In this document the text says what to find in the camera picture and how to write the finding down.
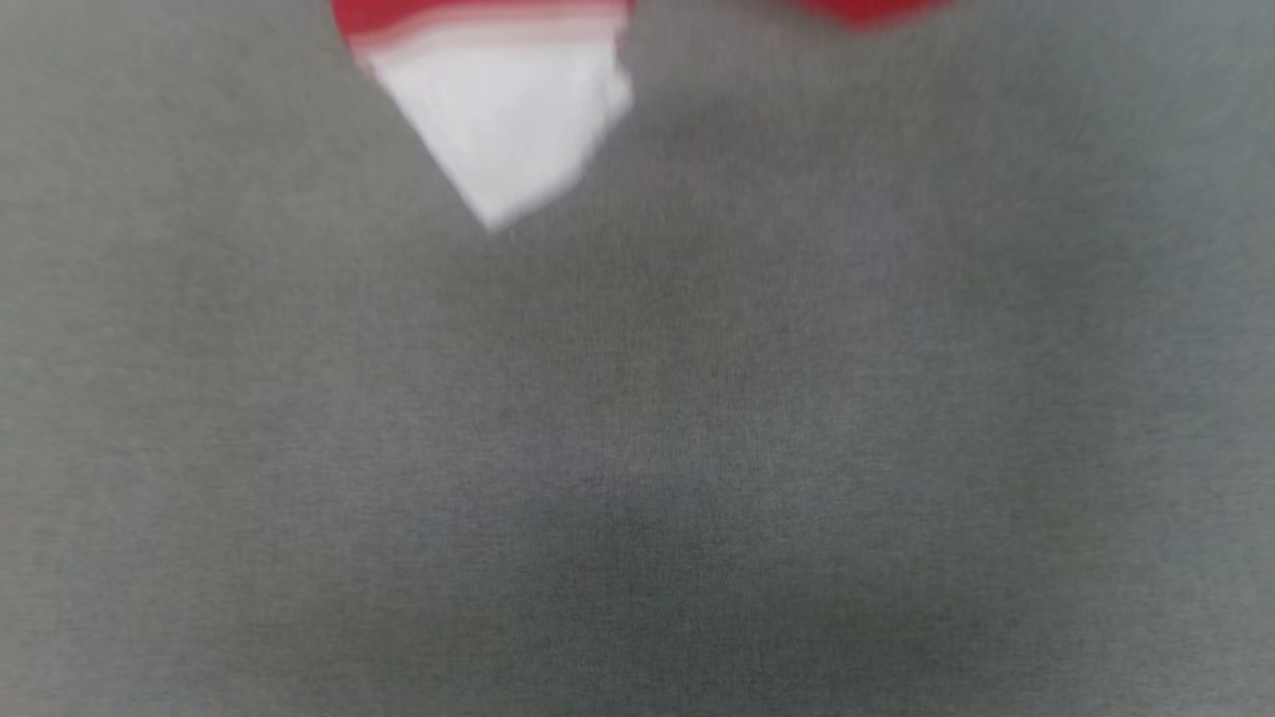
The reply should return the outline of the red and white garment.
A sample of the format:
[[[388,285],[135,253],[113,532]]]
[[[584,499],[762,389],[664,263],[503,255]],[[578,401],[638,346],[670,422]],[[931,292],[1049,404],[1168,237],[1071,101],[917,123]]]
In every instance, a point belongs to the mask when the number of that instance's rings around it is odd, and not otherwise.
[[[802,36],[858,43],[952,0],[325,0],[348,55],[476,222],[506,230],[569,194],[641,100],[710,63],[764,68]]]

